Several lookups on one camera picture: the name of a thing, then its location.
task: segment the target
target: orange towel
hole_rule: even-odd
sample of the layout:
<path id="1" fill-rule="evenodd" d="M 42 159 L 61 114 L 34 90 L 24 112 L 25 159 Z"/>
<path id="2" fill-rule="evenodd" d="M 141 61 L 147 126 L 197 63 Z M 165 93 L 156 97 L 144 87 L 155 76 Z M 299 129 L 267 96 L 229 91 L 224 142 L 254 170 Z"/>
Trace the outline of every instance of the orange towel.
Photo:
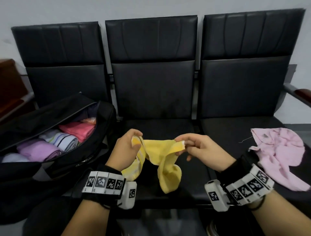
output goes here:
<path id="1" fill-rule="evenodd" d="M 83 143 L 94 131 L 95 125 L 81 122 L 71 122 L 58 126 L 64 133 L 76 136 L 80 143 Z"/>

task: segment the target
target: black bag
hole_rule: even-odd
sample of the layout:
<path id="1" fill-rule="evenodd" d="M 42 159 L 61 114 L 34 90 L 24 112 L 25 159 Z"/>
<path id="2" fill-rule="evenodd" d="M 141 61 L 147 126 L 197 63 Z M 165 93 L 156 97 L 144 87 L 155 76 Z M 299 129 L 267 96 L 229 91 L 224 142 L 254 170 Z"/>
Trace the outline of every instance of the black bag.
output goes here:
<path id="1" fill-rule="evenodd" d="M 20 221 L 51 196 L 72 188 L 97 159 L 103 139 L 113 133 L 114 106 L 81 93 L 20 116 L 0 127 L 0 157 L 59 124 L 96 116 L 94 132 L 81 145 L 45 162 L 0 163 L 0 224 Z"/>

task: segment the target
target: folded pink towel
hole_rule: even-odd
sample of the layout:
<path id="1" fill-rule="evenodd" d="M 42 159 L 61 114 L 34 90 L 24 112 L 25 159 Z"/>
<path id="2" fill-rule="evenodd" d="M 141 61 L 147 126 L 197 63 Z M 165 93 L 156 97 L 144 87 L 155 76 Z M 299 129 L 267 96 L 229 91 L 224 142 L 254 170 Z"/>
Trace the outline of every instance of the folded pink towel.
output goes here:
<path id="1" fill-rule="evenodd" d="M 258 164 L 279 184 L 293 191 L 307 191 L 306 182 L 290 172 L 289 166 L 298 166 L 304 154 L 304 143 L 292 130 L 286 128 L 251 129 L 257 147 Z"/>
<path id="2" fill-rule="evenodd" d="M 21 143 L 16 147 L 19 154 L 33 162 L 43 162 L 61 154 L 58 147 L 42 139 L 32 139 Z"/>
<path id="3" fill-rule="evenodd" d="M 81 122 L 71 122 L 58 126 L 63 132 L 76 136 L 80 143 L 83 143 L 94 131 L 95 125 Z"/>

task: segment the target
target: chair seat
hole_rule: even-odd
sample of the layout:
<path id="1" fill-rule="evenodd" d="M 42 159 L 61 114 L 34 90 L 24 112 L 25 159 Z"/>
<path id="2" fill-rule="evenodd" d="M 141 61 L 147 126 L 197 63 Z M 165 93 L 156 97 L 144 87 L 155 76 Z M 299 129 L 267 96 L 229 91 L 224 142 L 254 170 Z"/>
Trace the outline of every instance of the chair seat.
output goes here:
<path id="1" fill-rule="evenodd" d="M 123 121 L 123 132 L 138 129 L 144 139 L 167 140 L 180 134 L 193 133 L 194 127 L 188 119 L 165 120 L 126 120 Z M 179 188 L 169 194 L 161 190 L 157 169 L 158 166 L 145 161 L 140 176 L 136 179 L 137 194 L 135 206 L 141 208 L 187 208 L 196 205 L 210 204 L 204 189 L 211 178 L 208 168 L 198 159 L 186 161 L 187 154 L 182 154 L 176 164 L 182 170 Z"/>
<path id="2" fill-rule="evenodd" d="M 202 119 L 204 134 L 210 136 L 234 158 L 239 158 L 250 146 L 257 146 L 252 136 L 251 128 L 280 128 L 285 127 L 277 118 L 272 116 L 229 117 Z M 259 159 L 249 160 L 257 163 Z M 311 184 L 311 149 L 305 145 L 302 163 L 290 167 L 290 171 Z M 275 183 L 275 190 L 288 200 L 311 201 L 311 191 L 295 192 Z"/>

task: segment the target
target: row of chairs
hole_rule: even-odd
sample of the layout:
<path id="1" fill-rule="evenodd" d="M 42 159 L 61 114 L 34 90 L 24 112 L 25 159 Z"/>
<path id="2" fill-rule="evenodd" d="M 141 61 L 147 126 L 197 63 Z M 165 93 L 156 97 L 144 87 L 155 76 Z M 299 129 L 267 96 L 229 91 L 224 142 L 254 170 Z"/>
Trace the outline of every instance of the row of chairs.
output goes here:
<path id="1" fill-rule="evenodd" d="M 106 21 L 122 132 L 136 128 L 145 139 L 204 133 L 238 158 L 255 145 L 247 139 L 251 128 L 284 127 L 273 114 L 303 15 L 304 9 L 206 15 L 197 120 L 191 119 L 197 16 Z M 111 102 L 98 22 L 17 26 L 12 32 L 39 106 L 80 91 Z M 168 195 L 160 189 L 156 166 L 144 164 L 137 179 L 139 206 L 210 204 L 204 184 L 216 178 L 215 172 L 183 156 L 176 164 L 182 181 Z M 310 182 L 305 166 L 293 172 Z M 311 200 L 310 192 L 295 193 L 278 184 L 276 189 L 290 199 Z"/>

